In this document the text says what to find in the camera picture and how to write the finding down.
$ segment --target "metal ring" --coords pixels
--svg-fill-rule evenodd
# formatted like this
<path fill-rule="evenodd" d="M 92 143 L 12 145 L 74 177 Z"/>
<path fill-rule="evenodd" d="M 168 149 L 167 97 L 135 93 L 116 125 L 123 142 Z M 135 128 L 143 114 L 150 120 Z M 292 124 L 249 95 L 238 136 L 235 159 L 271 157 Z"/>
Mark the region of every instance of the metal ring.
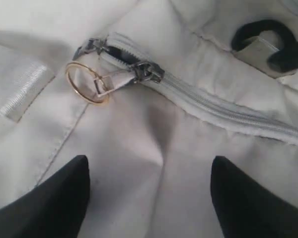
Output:
<path fill-rule="evenodd" d="M 78 87 L 74 84 L 72 78 L 71 78 L 71 74 L 70 74 L 70 69 L 71 68 L 80 68 L 83 70 L 86 70 L 90 75 L 92 75 L 95 78 L 99 78 L 101 79 L 101 76 L 99 76 L 94 70 L 92 70 L 90 67 L 87 67 L 86 65 L 77 62 L 77 61 L 73 61 L 71 63 L 69 63 L 68 65 L 66 65 L 66 78 L 68 80 L 68 82 L 70 83 L 70 85 L 72 86 L 72 88 L 74 89 L 74 91 L 81 96 L 84 100 L 88 101 L 89 103 L 92 103 L 94 105 L 100 106 L 102 104 L 105 104 L 108 102 L 109 100 L 109 95 L 105 95 L 105 98 L 102 101 L 95 101 L 92 98 L 89 98 L 87 96 L 85 96 L 83 93 L 81 93 L 78 89 Z"/>

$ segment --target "zipper teeth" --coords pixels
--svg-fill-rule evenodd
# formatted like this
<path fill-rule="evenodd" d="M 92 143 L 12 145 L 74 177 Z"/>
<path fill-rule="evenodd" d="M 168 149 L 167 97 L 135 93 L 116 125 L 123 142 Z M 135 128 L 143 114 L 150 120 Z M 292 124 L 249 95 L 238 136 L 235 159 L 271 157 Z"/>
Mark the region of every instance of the zipper teeth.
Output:
<path fill-rule="evenodd" d="M 128 54 L 131 54 L 132 56 L 140 59 L 140 60 L 150 60 L 148 56 L 143 54 L 140 50 L 135 49 L 132 44 L 129 44 L 126 42 L 126 39 L 124 36 L 120 34 L 115 34 L 115 36 L 110 37 L 110 40 L 107 41 L 109 46 L 116 47 Z M 110 56 L 113 61 L 118 62 L 118 64 L 115 64 L 117 67 L 128 67 L 128 64 L 124 63 L 123 61 Z M 247 115 L 240 112 L 235 112 L 230 109 L 221 107 L 220 105 L 217 105 L 213 103 L 212 101 L 204 98 L 203 96 L 199 95 L 196 89 L 189 89 L 190 85 L 186 84 L 185 82 L 181 82 L 180 79 L 176 78 L 172 74 L 166 72 L 164 79 L 160 83 L 162 85 L 165 85 L 168 89 L 174 88 L 184 96 L 188 97 L 190 100 L 193 100 L 195 103 L 199 105 L 200 108 L 203 108 L 203 110 L 218 116 L 223 119 L 228 119 L 231 121 L 235 121 L 238 123 L 242 123 L 244 125 L 251 125 L 260 129 L 268 129 L 276 132 L 282 132 L 289 136 L 297 136 L 298 137 L 298 129 L 290 126 L 284 122 L 280 122 L 277 120 L 270 119 L 269 117 L 263 115 L 263 116 L 253 116 L 253 115 Z"/>

